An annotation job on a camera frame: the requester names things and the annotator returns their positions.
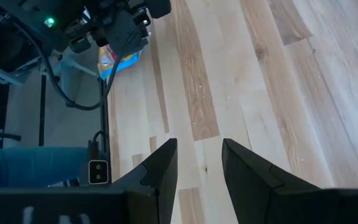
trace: wooden floor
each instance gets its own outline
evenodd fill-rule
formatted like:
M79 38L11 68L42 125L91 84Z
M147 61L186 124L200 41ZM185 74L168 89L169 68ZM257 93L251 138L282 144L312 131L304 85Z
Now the wooden floor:
M115 179L178 138L172 223L236 223L221 164L233 138L319 187L358 188L358 1L171 2L114 81Z

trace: black cable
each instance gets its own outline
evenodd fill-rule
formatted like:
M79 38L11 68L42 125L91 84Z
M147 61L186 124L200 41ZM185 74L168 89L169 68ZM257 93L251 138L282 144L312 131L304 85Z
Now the black cable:
M98 132L93 136L92 144L96 142L96 139L98 138L98 136L99 136L100 134L103 134L103 131L98 131Z
M107 84L107 87L106 87L106 91L104 92L104 95L102 96L100 101L97 102L93 106L82 106L82 105L79 105L79 104L75 103L75 101L69 99L69 97L67 97L67 95L63 92L63 90L59 87L59 84L54 79L55 75L53 74L53 69L52 69L52 66L50 65L50 62L49 62L47 56L42 51L41 46L39 45L39 43L34 39L34 37L32 37L30 32L28 32L27 29L23 25L21 25L20 23L15 22L14 25L31 41L31 43L37 49L39 55L41 56L42 61L44 62L45 66L46 66L47 75L48 75L48 78L49 78L50 82L52 83L53 88L64 99L64 101L66 102L67 106L72 107L72 108L77 108L79 110L85 110L85 111L95 110L96 108L99 108L105 102L105 99L108 97L108 94L110 92L110 89L111 89L111 86L112 86L112 81L114 80L114 77L116 76L116 72L117 72L119 62L123 58L124 53L125 53L128 45L129 45L129 43L135 38L135 36L137 34L137 31L140 28L140 27L136 27L136 29L130 34L128 39L125 41L125 44L122 47L121 53L118 55L117 60L114 62L114 65L113 65L112 70L111 70L111 74L109 76L109 81L108 81L108 84Z

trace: green led light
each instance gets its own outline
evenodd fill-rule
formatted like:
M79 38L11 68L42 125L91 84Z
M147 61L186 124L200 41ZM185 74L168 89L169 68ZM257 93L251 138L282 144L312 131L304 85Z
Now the green led light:
M44 24L51 28L51 26L53 26L53 24L55 23L55 20L51 17L47 18L45 21L44 21Z

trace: snack bag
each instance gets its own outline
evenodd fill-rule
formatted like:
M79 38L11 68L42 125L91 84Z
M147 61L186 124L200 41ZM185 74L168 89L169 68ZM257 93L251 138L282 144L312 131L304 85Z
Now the snack bag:
M121 59L117 67L117 72L138 62L140 60L142 51L143 50ZM114 65L114 62L117 60L117 58L118 56L111 50L110 45L106 45L99 49L98 70L99 75L103 80L106 80L106 78L110 76L112 66Z

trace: blue jeans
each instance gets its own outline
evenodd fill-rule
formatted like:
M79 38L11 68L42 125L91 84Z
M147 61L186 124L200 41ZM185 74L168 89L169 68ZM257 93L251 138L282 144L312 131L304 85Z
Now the blue jeans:
M85 147L0 149L0 187L46 187L78 176Z

